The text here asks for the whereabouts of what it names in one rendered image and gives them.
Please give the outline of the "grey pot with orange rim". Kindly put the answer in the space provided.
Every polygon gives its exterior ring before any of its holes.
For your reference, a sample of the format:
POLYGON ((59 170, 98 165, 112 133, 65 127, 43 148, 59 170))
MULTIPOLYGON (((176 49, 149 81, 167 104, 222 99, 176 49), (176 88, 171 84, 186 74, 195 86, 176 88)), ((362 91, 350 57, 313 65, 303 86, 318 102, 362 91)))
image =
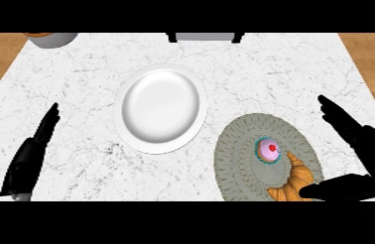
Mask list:
POLYGON ((42 49, 65 46, 78 36, 77 33, 25 33, 28 40, 42 49))

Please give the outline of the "grey round woven placemat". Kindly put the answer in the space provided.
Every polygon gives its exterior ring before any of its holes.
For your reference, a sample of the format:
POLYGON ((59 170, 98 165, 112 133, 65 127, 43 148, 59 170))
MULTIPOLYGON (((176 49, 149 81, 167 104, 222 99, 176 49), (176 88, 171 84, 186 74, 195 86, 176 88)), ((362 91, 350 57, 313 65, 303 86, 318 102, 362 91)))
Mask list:
POLYGON ((216 179, 226 200, 275 201, 270 187, 282 187, 290 176, 293 153, 313 174, 313 183, 324 181, 321 163, 312 146, 297 129, 270 114, 247 114, 225 128, 214 151, 216 179), (266 165, 256 156, 256 142, 275 139, 281 146, 281 160, 266 165))

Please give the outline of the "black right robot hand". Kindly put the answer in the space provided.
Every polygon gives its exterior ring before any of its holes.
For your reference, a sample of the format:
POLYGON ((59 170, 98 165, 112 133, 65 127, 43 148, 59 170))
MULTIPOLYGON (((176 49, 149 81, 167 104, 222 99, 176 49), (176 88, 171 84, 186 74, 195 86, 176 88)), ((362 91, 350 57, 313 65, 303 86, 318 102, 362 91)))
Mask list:
POLYGON ((360 201, 375 198, 375 128, 362 126, 346 110, 324 96, 318 96, 322 119, 353 149, 368 171, 365 176, 349 174, 307 185, 298 195, 324 201, 360 201))

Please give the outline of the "white oval plate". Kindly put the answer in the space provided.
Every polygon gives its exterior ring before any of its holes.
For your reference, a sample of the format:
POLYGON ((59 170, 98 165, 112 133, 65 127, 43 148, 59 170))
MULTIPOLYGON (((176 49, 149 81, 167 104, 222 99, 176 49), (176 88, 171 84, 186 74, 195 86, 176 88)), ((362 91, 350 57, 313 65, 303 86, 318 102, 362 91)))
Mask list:
POLYGON ((145 67, 126 80, 112 110, 118 136, 136 151, 158 155, 179 150, 207 118, 207 91, 197 74, 171 63, 145 67))

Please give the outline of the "golden brown croissant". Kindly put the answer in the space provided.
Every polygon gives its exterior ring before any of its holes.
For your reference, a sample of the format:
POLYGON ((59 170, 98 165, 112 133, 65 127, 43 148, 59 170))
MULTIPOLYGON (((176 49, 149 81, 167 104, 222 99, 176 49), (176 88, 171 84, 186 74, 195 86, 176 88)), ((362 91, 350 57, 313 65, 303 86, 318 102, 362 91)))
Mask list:
POLYGON ((293 153, 287 153, 290 159, 290 176, 282 187, 270 187, 267 193, 275 201, 309 201, 298 194, 300 190, 313 184, 313 174, 303 161, 293 153))

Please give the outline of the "pink cupcake with cherry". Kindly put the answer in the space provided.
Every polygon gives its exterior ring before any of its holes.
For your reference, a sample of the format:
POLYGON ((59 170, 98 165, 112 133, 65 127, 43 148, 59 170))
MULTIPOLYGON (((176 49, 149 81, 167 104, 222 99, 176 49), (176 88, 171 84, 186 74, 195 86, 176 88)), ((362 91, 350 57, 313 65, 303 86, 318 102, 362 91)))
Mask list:
POLYGON ((266 165, 273 165, 282 158, 282 149, 275 139, 262 137, 256 142, 256 156, 266 165))

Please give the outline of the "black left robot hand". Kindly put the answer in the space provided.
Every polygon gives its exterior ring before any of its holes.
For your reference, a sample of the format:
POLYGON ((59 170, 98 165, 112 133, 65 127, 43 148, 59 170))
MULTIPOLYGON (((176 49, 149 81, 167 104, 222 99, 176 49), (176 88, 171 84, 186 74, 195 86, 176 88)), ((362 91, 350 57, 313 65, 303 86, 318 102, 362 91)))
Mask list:
POLYGON ((12 197, 15 193, 33 193, 59 120, 59 103, 55 103, 42 119, 34 136, 25 139, 12 159, 0 196, 12 197))

